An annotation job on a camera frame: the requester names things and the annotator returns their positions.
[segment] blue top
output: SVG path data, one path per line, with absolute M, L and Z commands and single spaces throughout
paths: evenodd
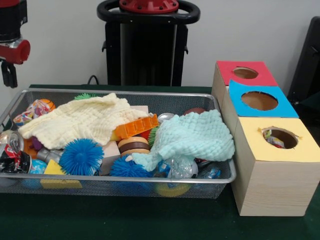
M 273 96 L 278 105 L 271 110 L 258 110 L 242 101 L 242 95 L 249 92 L 262 92 Z M 229 95 L 236 113 L 241 117 L 299 118 L 290 102 L 278 86 L 248 86 L 230 80 Z

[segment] white wall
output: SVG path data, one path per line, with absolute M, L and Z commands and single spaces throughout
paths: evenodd
M 96 15 L 102 0 L 28 0 L 23 36 L 29 60 L 17 66 L 18 89 L 0 85 L 0 113 L 30 84 L 84 84 L 91 74 L 106 83 L 101 52 L 105 23 Z M 217 60 L 265 61 L 287 92 L 310 20 L 319 0 L 191 0 L 201 9 L 189 25 L 182 85 L 212 85 Z

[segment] orange ball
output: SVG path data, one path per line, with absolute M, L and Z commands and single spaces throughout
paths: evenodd
M 56 105 L 48 99 L 40 99 L 40 101 L 44 102 L 45 104 L 47 104 L 49 106 L 50 112 L 56 108 Z

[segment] red can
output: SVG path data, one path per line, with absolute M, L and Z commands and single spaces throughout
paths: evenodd
M 15 152 L 9 144 L 0 144 L 0 173 L 29 173 L 31 157 L 23 151 Z

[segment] orange toy block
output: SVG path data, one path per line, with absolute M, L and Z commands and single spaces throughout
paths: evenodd
M 114 132 L 119 138 L 127 139 L 157 126 L 159 126 L 158 117 L 154 114 L 153 116 L 140 118 L 136 121 L 120 125 Z

